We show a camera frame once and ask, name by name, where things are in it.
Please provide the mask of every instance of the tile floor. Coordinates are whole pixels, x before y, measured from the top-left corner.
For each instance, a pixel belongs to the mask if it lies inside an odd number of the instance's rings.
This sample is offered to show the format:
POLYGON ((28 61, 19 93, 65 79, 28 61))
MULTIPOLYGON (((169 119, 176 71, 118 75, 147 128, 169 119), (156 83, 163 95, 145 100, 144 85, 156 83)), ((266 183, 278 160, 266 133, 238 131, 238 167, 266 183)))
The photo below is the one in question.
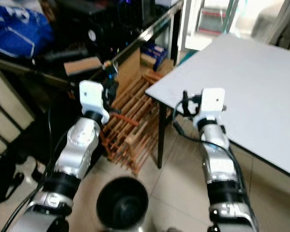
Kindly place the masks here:
MULTIPOLYGON (((190 135, 195 132, 189 121, 180 123, 190 135)), ((157 169, 150 157, 137 177, 149 194, 149 208, 143 224, 144 232, 166 231, 176 227, 183 232, 205 232, 208 219, 206 185, 201 169, 199 145, 179 137, 169 125, 165 132, 162 169, 157 169)), ((290 232, 290 178, 238 148, 233 148, 243 169, 252 205, 259 219, 261 232, 290 232)), ((25 170, 26 181, 10 200, 0 204, 0 229, 12 209, 35 186, 29 178, 33 159, 18 167, 25 170)), ((72 214, 67 218, 71 232, 102 231, 96 215, 96 199, 103 186, 129 171, 114 165, 105 157, 82 181, 74 198, 72 214)))

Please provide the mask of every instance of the blue fabric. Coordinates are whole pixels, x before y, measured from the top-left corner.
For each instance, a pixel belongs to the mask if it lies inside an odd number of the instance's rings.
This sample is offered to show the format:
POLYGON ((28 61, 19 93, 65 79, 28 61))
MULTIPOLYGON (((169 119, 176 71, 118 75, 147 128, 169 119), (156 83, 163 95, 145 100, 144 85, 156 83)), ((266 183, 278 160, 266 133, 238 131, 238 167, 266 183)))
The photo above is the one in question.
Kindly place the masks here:
POLYGON ((0 52, 12 57, 31 58, 53 40, 52 28, 43 14, 0 6, 0 52))

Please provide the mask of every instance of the metal table frame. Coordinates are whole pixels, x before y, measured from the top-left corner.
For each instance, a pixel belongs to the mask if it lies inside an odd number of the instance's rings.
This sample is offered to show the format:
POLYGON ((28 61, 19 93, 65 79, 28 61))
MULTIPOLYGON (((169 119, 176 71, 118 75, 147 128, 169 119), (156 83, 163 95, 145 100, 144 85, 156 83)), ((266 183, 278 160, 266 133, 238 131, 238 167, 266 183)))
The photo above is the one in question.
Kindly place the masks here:
MULTIPOLYGON (((179 36, 180 19, 183 7, 183 0, 180 0, 172 6, 165 14, 156 20, 150 27, 139 35, 129 46, 117 54, 112 61, 117 61, 120 65, 123 63, 137 48, 149 40, 157 38, 169 25, 173 22, 170 33, 171 44, 171 59, 176 63, 177 60, 177 41, 179 36)), ((32 67, 17 64, 5 59, 0 58, 0 77, 4 80, 11 91, 21 101, 29 113, 33 116, 40 116, 42 110, 37 105, 28 90, 22 85, 20 78, 34 77, 34 82, 41 85, 53 86, 59 89, 69 89, 75 83, 68 80, 68 78, 60 78, 55 75, 40 72, 32 67)))

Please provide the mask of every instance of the white wall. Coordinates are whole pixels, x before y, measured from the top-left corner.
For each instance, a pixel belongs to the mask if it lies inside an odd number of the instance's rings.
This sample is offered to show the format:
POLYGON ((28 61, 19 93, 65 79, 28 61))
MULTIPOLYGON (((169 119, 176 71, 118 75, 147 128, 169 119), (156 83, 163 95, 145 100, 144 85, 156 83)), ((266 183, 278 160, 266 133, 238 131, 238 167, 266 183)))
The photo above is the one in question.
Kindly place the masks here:
MULTIPOLYGON (((0 78, 0 105, 22 127, 26 128, 33 121, 17 97, 11 92, 0 78)), ((12 141, 19 134, 18 130, 0 113, 0 134, 8 141, 12 141)), ((5 150, 5 145, 0 141, 0 152, 5 150)))

